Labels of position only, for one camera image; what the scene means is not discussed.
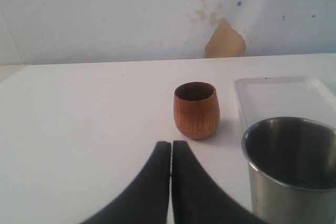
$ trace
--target white tabletop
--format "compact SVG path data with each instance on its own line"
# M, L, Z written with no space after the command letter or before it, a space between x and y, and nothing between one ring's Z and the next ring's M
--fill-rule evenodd
M79 223L117 196L157 141L187 140L211 177L250 209L233 83L316 76L336 90L336 54L27 66L0 83L0 223ZM221 124L191 141L173 92L205 81ZM168 223L173 223L169 210Z

